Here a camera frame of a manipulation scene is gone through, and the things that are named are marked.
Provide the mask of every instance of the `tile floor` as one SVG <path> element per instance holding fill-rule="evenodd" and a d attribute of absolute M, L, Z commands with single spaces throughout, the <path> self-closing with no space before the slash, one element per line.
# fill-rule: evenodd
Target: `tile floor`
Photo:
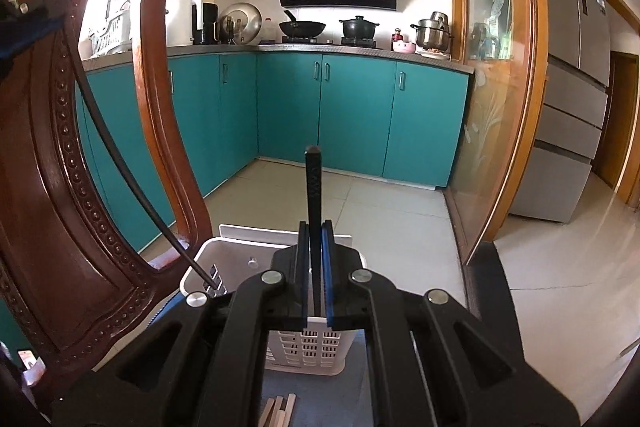
<path fill-rule="evenodd" d="M 594 174 L 568 224 L 510 216 L 495 241 L 525 356 L 578 408 L 600 406 L 640 337 L 640 216 Z"/>
<path fill-rule="evenodd" d="M 299 222 L 307 220 L 305 170 L 256 160 L 205 201 L 216 235 L 221 223 L 297 230 Z M 466 303 L 458 250 L 440 192 L 323 172 L 322 218 L 333 221 L 335 233 L 352 235 L 353 247 L 367 266 L 399 288 L 419 294 L 442 288 Z M 169 243 L 159 237 L 141 255 L 150 261 L 168 249 Z M 148 320 L 118 341 L 98 367 L 135 338 Z"/>

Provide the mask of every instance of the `pan handle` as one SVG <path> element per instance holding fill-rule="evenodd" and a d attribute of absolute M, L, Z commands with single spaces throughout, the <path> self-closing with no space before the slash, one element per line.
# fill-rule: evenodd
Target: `pan handle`
<path fill-rule="evenodd" d="M 289 17 L 291 19 L 291 22 L 295 22 L 296 18 L 293 16 L 293 13 L 291 13 L 289 10 L 284 10 L 284 13 L 287 14 L 287 17 Z"/>

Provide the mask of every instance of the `black pot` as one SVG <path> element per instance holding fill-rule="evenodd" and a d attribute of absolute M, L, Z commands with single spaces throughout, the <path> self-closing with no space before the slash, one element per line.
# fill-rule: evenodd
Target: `black pot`
<path fill-rule="evenodd" d="M 287 37 L 299 39 L 314 39 L 326 28 L 321 22 L 299 21 L 289 10 L 284 13 L 291 19 L 290 22 L 281 22 L 280 29 Z"/>
<path fill-rule="evenodd" d="M 372 39 L 376 34 L 376 26 L 380 26 L 380 24 L 364 20 L 362 15 L 356 15 L 355 19 L 340 22 L 342 23 L 342 32 L 347 39 Z"/>

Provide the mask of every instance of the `gray refrigerator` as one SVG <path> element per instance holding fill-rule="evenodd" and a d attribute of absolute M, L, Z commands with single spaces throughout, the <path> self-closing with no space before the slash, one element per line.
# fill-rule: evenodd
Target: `gray refrigerator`
<path fill-rule="evenodd" d="M 591 172 L 607 108 L 610 37 L 605 0 L 548 0 L 545 100 L 510 212 L 567 222 Z"/>

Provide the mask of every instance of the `countertop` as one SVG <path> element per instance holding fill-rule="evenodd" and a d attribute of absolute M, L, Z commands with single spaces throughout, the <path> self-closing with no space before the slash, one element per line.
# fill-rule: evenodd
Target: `countertop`
<path fill-rule="evenodd" d="M 458 73 L 473 74 L 474 68 L 457 61 L 438 60 L 437 58 L 423 57 L 419 54 L 405 54 L 388 50 L 354 48 L 350 46 L 339 46 L 334 44 L 262 44 L 260 46 L 233 46 L 233 45 L 204 45 L 204 46 L 173 46 L 166 49 L 167 57 L 180 57 L 200 54 L 228 54 L 247 52 L 310 52 L 323 54 L 359 55 L 362 57 L 388 58 L 390 60 L 401 60 L 424 64 L 443 70 L 457 71 Z M 89 58 L 83 60 L 82 65 L 86 72 L 113 68 L 121 64 L 133 62 L 131 52 L 124 52 L 104 57 Z"/>

